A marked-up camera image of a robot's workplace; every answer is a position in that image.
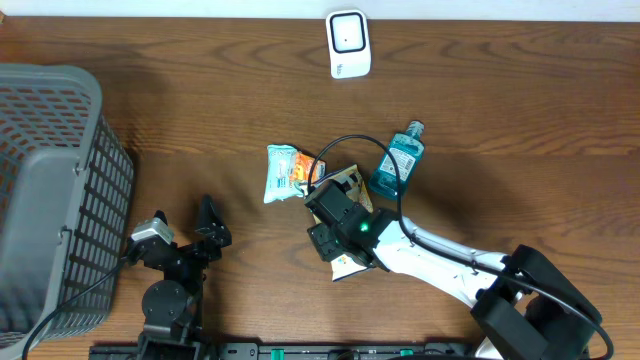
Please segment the yellow snack bag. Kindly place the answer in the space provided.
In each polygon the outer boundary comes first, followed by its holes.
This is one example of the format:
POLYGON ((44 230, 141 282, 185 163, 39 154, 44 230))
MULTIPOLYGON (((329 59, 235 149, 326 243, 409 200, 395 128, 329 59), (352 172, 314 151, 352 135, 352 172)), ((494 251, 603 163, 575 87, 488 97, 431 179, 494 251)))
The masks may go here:
MULTIPOLYGON (((314 184, 316 186, 320 186, 329 180, 337 181, 342 186, 349 199, 360 203, 370 213, 374 211, 369 193, 366 189, 365 181, 356 165, 326 174, 319 180, 315 181, 314 184)), ((330 262, 330 265, 332 269, 333 282, 368 271, 366 266, 357 264, 353 258, 347 254, 339 255, 330 262)))

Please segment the orange snack packet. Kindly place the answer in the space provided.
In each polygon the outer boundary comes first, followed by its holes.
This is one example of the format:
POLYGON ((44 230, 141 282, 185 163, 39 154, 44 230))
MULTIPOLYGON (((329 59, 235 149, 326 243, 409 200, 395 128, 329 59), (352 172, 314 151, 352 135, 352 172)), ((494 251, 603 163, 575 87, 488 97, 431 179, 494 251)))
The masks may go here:
MULTIPOLYGON (((314 163, 314 158, 298 151, 293 156, 293 167, 289 174, 289 180, 298 184, 306 184, 308 182, 309 172, 314 163)), ((326 163, 318 160, 312 174, 312 181, 316 182, 325 176, 326 163)))

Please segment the green wet wipes pack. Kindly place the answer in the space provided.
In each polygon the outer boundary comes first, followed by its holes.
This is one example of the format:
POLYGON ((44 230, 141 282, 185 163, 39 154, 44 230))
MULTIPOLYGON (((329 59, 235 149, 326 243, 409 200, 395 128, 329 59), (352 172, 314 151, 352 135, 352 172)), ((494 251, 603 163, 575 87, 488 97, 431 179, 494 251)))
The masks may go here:
POLYGON ((302 197, 303 191, 296 180, 291 177, 294 173, 298 150, 290 145, 267 146, 268 169, 264 193, 264 203, 276 200, 284 201, 292 197, 302 197))

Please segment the blue mouthwash bottle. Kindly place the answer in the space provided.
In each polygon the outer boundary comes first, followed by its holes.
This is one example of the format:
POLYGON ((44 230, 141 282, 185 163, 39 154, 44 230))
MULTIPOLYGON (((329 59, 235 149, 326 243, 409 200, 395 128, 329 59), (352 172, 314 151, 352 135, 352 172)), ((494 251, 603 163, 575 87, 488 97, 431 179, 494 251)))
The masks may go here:
POLYGON ((414 120, 404 132, 393 136, 387 149, 398 167, 385 154, 369 180, 371 190, 392 200, 405 194, 409 180, 424 154, 425 145, 421 141, 424 129, 421 121, 414 120))

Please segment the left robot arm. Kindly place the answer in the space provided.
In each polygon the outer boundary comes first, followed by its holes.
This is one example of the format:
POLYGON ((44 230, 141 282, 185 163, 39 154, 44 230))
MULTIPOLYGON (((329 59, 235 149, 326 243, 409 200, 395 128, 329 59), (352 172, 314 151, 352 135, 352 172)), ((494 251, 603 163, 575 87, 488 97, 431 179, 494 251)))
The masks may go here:
POLYGON ((159 270, 163 279, 152 284, 142 299, 143 330, 134 353, 136 359, 216 359, 218 352, 203 334, 204 271, 222 257, 232 244, 213 198, 206 194, 199 205, 195 232, 197 242, 179 246, 166 215, 154 217, 134 228, 127 240, 126 259, 159 270))

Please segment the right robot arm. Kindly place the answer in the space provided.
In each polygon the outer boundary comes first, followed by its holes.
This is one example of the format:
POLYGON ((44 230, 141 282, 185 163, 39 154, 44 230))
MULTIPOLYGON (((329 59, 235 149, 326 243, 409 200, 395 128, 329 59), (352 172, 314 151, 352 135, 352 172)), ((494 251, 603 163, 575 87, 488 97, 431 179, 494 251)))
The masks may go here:
POLYGON ((323 261, 344 258, 424 281, 467 305, 486 338, 481 359, 577 359, 602 317, 541 252, 482 251, 430 233, 398 212, 368 211, 328 180, 306 207, 318 219, 309 237, 323 261))

